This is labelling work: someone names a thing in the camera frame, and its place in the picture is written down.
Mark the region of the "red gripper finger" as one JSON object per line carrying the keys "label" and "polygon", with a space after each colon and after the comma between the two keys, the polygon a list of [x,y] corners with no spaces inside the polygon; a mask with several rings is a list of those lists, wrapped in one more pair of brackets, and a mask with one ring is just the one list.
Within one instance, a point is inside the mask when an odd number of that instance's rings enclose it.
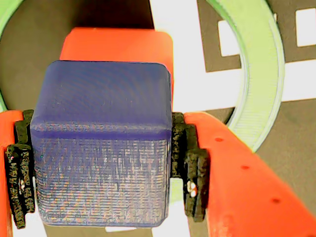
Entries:
{"label": "red gripper finger", "polygon": [[313,237],[316,219],[228,127],[207,113],[172,114],[171,177],[186,216],[211,237]]}
{"label": "red gripper finger", "polygon": [[0,235],[11,237],[12,226],[23,229],[35,212],[34,157],[30,122],[34,111],[0,114]]}

